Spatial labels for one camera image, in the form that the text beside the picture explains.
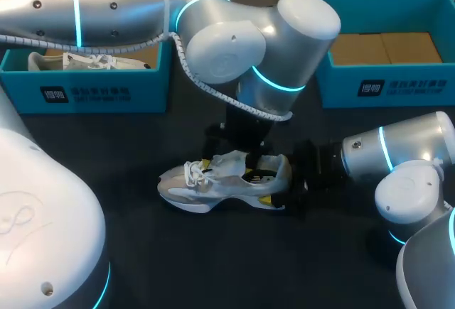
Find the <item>cable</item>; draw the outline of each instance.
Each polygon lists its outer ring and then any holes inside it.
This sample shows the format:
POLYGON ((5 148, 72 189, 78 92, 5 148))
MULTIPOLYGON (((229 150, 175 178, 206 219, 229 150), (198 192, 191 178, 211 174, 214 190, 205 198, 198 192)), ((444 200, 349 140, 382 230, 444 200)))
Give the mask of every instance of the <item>cable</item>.
MULTIPOLYGON (((266 120, 275 121, 275 122, 283 122, 283 121, 288 121, 289 119, 291 119, 292 112, 288 112, 287 114, 285 114, 283 116, 270 114, 268 112, 263 112, 262 110, 258 110, 249 105, 243 104, 243 103, 237 101, 236 99, 233 99, 232 97, 229 97, 229 96, 213 89, 212 87, 209 87, 206 83, 199 80, 197 77, 195 77, 191 73, 191 71, 188 67, 188 63, 186 62, 185 52, 183 51, 183 46, 182 46, 180 36, 175 32, 170 32, 169 35, 173 38, 173 40, 176 44, 178 59, 180 60, 180 64, 182 65, 183 71, 185 71, 185 74, 187 75, 187 77, 199 89, 202 89, 203 91, 207 92, 208 94, 211 94, 212 96, 214 96, 218 99, 221 99, 222 101, 224 101, 228 104, 231 104, 234 107, 237 107, 241 110, 244 110, 252 115, 255 115, 261 119, 266 119, 266 120)), ((161 41, 164 41, 164 40, 165 40, 165 37, 164 37, 164 34, 162 33, 153 39, 150 39, 143 43, 130 45, 130 46, 123 46, 123 47, 118 47, 118 48, 96 48, 96 47, 79 48, 74 45, 63 45, 63 44, 57 44, 57 43, 49 43, 49 42, 43 41, 43 40, 0 35, 0 43, 12 44, 12 45, 22 45, 22 46, 29 46, 29 47, 31 46, 33 48, 46 48, 46 49, 52 48, 52 49, 61 50, 61 51, 65 51, 65 52, 84 53, 84 54, 89 54, 89 55, 117 55, 117 54, 122 54, 122 53, 135 52, 135 51, 142 50, 145 47, 156 45, 157 43, 160 43, 161 41)))

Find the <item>screw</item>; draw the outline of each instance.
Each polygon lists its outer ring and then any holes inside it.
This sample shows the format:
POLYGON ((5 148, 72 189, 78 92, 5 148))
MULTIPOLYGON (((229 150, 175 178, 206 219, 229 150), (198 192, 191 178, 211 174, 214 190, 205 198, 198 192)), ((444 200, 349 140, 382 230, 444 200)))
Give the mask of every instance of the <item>screw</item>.
POLYGON ((353 148, 354 149, 359 149, 362 146, 362 142, 356 141, 353 143, 353 148))

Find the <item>brown cardboard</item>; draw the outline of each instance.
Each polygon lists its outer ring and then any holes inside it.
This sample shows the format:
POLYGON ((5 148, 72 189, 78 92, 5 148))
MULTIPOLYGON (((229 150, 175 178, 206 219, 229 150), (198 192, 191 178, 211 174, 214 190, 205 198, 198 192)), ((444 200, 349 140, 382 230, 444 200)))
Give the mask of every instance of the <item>brown cardboard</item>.
POLYGON ((429 33, 383 33, 392 64, 442 63, 429 33))
POLYGON ((442 63, 429 33, 340 34, 331 54, 335 65, 442 63))
MULTIPOLYGON (((59 50, 49 49, 46 51, 45 55, 62 55, 63 52, 59 50)), ((158 54, 159 54, 159 45, 153 47, 148 47, 140 51, 133 53, 122 53, 120 55, 114 55, 115 57, 123 57, 129 59, 140 60, 146 64, 150 65, 150 68, 156 69, 158 65, 158 54)))
POLYGON ((380 34, 340 34, 331 54, 335 65, 390 64, 380 34))

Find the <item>yellow accent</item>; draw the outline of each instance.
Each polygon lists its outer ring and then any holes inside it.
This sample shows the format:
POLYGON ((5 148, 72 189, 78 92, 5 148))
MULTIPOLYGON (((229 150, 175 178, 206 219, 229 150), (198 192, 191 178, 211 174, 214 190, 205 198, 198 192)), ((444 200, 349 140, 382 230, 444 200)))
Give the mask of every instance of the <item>yellow accent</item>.
POLYGON ((207 169, 208 165, 210 165, 210 160, 206 160, 206 159, 203 158, 202 164, 204 166, 204 169, 207 169))
POLYGON ((272 197, 270 195, 265 195, 264 197, 260 197, 259 202, 263 205, 274 207, 272 204, 272 197))

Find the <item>cyan led light ring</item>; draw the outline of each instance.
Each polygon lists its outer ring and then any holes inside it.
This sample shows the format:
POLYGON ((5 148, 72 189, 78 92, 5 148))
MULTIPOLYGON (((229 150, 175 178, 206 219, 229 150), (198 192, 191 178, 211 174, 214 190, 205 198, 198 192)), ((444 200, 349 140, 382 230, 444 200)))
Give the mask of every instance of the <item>cyan led light ring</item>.
POLYGON ((259 72, 259 70, 255 66, 253 66, 252 69, 255 72, 255 74, 263 82, 266 82, 268 85, 270 85, 271 87, 274 87, 275 89, 278 89, 281 91, 286 91, 286 92, 298 92, 298 91, 302 91, 305 88, 305 85, 303 87, 282 87, 281 85, 278 85, 277 83, 273 83, 271 80, 266 78, 262 73, 259 72))
POLYGON ((82 47, 82 29, 80 25, 80 8, 79 0, 73 0, 74 3, 74 20, 76 25, 76 46, 82 47))
POLYGON ((382 151, 384 152, 385 160, 387 161, 387 166, 389 167, 390 171, 393 170, 392 162, 390 161, 389 152, 387 150, 387 146, 385 145, 384 139, 384 127, 379 127, 379 140, 381 141, 382 151))
POLYGON ((394 236, 391 231, 389 231, 389 234, 396 242, 399 242, 401 245, 405 245, 406 244, 405 242, 399 240, 396 236, 394 236))
POLYGON ((100 306, 100 303, 102 302, 104 296, 106 295, 107 288, 109 287, 108 285, 109 285, 110 276, 111 276, 111 263, 109 263, 109 271, 107 272, 107 280, 106 280, 105 288, 103 289, 101 296, 98 299, 98 301, 96 302, 93 309, 97 309, 100 306))
POLYGON ((180 21, 182 14, 188 9, 188 7, 190 7, 191 5, 194 5, 198 1, 201 1, 201 0, 191 0, 180 10, 180 12, 178 12, 177 20, 176 20, 176 32, 178 31, 178 22, 180 21))

